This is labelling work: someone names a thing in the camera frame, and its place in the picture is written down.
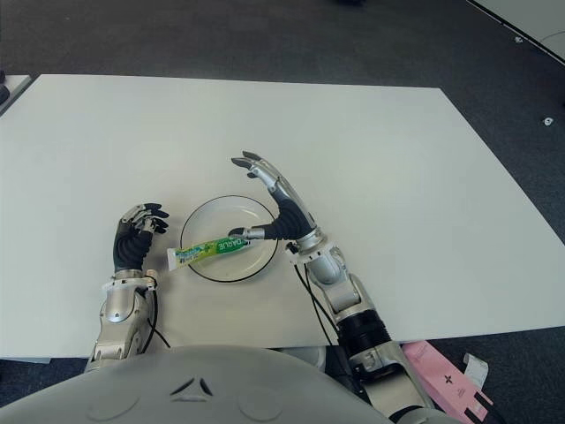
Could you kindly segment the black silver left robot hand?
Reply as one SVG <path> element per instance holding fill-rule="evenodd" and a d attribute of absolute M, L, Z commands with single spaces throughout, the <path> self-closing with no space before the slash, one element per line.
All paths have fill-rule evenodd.
<path fill-rule="evenodd" d="M 158 203 L 141 203 L 125 212 L 117 224 L 113 244 L 114 271 L 141 271 L 154 234 L 164 234 L 170 215 Z"/>

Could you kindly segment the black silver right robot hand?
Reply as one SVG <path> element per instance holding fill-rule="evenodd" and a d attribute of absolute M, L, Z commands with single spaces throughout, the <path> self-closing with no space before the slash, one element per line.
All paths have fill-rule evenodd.
<path fill-rule="evenodd" d="M 271 223 L 234 228 L 229 231 L 229 237 L 293 241 L 301 253 L 313 251 L 328 241 L 298 193 L 272 163 L 248 151 L 230 160 L 245 168 L 248 178 L 257 178 L 265 185 L 278 207 L 278 215 Z"/>

